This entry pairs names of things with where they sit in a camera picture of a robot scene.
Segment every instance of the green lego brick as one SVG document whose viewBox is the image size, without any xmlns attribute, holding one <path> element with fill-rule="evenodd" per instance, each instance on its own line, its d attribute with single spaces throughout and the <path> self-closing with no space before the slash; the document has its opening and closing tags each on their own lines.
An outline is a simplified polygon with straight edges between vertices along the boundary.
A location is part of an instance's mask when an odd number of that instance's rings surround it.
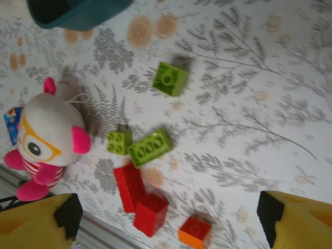
<svg viewBox="0 0 332 249">
<path fill-rule="evenodd" d="M 186 85 L 188 76 L 189 72 L 160 62 L 152 86 L 169 96 L 180 96 Z"/>
<path fill-rule="evenodd" d="M 172 142 L 163 128 L 127 148 L 137 169 L 172 149 Z"/>
<path fill-rule="evenodd" d="M 131 131 L 109 131 L 107 134 L 107 151 L 114 154 L 126 155 L 127 148 L 132 145 Z"/>
</svg>

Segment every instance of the plush toy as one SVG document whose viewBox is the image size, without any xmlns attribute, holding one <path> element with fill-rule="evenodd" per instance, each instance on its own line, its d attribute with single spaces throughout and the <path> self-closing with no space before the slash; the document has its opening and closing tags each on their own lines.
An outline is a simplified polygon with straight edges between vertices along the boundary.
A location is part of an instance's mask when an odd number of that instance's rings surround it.
<svg viewBox="0 0 332 249">
<path fill-rule="evenodd" d="M 5 156 L 10 168 L 26 170 L 32 178 L 17 190 L 21 201 L 45 197 L 59 181 L 64 166 L 91 147 L 81 114 L 55 93 L 53 79 L 47 78 L 44 93 L 32 98 L 22 110 L 18 149 Z"/>
</svg>

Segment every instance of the table surface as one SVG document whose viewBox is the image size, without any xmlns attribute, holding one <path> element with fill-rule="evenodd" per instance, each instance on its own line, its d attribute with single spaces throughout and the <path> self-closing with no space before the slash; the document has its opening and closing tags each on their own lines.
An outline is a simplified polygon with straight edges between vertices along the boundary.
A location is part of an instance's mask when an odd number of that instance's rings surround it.
<svg viewBox="0 0 332 249">
<path fill-rule="evenodd" d="M 55 193 L 77 192 L 97 218 L 155 249 L 191 214 L 213 223 L 210 248 L 268 248 L 256 215 L 261 190 L 332 202 L 332 5 L 320 1 L 138 0 L 88 32 L 1 23 L 0 110 L 41 93 L 48 76 L 78 106 L 91 152 Z M 159 61 L 190 71 L 180 97 L 153 89 Z M 12 149 L 1 119 L 1 159 Z M 168 199 L 148 238 L 122 209 L 113 168 L 128 157 L 105 137 L 129 125 L 137 141 L 166 127 L 175 146 L 142 168 Z"/>
</svg>

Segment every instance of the pink arm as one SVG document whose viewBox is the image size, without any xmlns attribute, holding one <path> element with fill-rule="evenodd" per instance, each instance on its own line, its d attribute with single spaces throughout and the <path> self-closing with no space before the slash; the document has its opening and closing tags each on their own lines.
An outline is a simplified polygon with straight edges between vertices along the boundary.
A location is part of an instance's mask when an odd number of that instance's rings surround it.
<svg viewBox="0 0 332 249">
<path fill-rule="evenodd" d="M 34 181 L 40 185 L 52 183 L 57 178 L 59 167 L 46 163 L 39 164 L 39 170 L 34 177 Z"/>
</svg>

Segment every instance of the orange duplo brick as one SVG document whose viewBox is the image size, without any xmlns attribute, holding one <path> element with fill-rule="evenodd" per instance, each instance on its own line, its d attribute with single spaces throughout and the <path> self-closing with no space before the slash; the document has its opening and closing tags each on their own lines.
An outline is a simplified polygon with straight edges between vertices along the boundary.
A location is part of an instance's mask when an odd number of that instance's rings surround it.
<svg viewBox="0 0 332 249">
<path fill-rule="evenodd" d="M 210 245 L 212 226 L 189 217 L 178 231 L 178 239 L 194 249 L 206 249 Z"/>
</svg>

